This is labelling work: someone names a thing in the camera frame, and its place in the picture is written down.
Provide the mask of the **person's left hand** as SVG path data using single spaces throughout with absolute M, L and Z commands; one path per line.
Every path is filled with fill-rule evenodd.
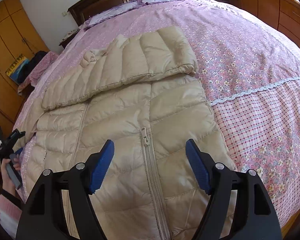
M 21 170 L 19 155 L 17 154 L 16 157 L 13 159 L 15 164 L 13 167 L 16 171 Z M 10 179 L 10 176 L 7 173 L 6 166 L 11 162 L 11 159 L 2 159 L 1 161 L 1 176 L 2 176 L 2 189 L 10 193 L 12 196 L 16 196 L 15 185 L 13 181 Z

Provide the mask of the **pink sleeved left forearm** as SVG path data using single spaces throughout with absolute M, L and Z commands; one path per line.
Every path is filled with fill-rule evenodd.
M 20 199 L 2 190 L 0 194 L 0 225 L 13 239 L 16 238 L 21 213 Z

